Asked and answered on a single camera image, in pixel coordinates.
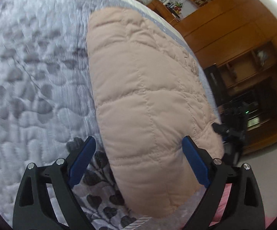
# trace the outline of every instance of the white floor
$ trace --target white floor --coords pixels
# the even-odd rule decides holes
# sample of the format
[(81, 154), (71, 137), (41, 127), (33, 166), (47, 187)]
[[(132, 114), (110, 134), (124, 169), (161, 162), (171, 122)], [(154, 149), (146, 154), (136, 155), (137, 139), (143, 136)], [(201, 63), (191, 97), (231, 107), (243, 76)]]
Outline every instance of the white floor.
[(241, 158), (253, 169), (263, 199), (265, 214), (277, 216), (277, 143)]

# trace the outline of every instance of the beige garment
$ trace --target beige garment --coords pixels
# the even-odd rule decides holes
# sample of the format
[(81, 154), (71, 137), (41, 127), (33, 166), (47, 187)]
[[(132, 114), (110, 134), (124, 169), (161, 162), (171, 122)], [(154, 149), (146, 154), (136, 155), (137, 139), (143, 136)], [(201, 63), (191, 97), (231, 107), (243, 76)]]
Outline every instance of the beige garment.
[(138, 12), (94, 12), (87, 45), (97, 121), (127, 206), (164, 217), (200, 187), (181, 142), (215, 158), (223, 145), (193, 57)]

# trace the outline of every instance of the gray fabric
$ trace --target gray fabric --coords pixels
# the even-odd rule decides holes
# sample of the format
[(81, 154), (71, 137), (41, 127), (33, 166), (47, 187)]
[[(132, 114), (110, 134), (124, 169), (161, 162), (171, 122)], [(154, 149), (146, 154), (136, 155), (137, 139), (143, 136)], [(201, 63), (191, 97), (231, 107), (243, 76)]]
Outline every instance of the gray fabric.
[[(52, 164), (89, 135), (97, 155), (74, 188), (96, 229), (122, 229), (138, 218), (124, 205), (97, 125), (85, 36), (89, 15), (120, 0), (0, 1), (0, 214), (12, 225), (14, 202), (28, 163)], [(159, 22), (159, 28), (188, 46)], [(202, 69), (202, 84), (215, 106)], [(66, 224), (52, 187), (58, 220)]]

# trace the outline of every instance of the mattress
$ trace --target mattress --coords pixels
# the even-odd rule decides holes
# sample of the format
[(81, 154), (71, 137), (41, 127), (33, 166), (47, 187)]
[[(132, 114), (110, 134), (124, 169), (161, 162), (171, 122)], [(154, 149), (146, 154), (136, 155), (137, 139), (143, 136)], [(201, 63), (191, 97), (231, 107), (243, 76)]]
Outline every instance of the mattress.
[[(138, 11), (193, 55), (173, 27), (135, 0), (0, 0), (0, 214), (11, 226), (27, 164), (50, 165), (88, 136), (96, 139), (96, 154), (73, 189), (86, 216), (100, 230), (134, 229), (150, 220), (124, 204), (96, 120), (85, 36), (89, 15), (109, 6)], [(201, 67), (199, 77), (217, 112)], [(48, 191), (66, 224), (52, 187)], [(200, 194), (191, 198), (188, 215)]]

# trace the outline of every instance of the beige quilted jacket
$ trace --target beige quilted jacket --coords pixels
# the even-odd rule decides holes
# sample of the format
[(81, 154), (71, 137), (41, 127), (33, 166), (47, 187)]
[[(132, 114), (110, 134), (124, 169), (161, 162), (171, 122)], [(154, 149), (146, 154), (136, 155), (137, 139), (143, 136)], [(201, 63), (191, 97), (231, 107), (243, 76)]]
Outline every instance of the beige quilted jacket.
[(193, 57), (138, 12), (106, 8), (89, 20), (89, 71), (104, 148), (127, 206), (164, 217), (200, 187), (181, 141), (215, 158), (223, 145)]

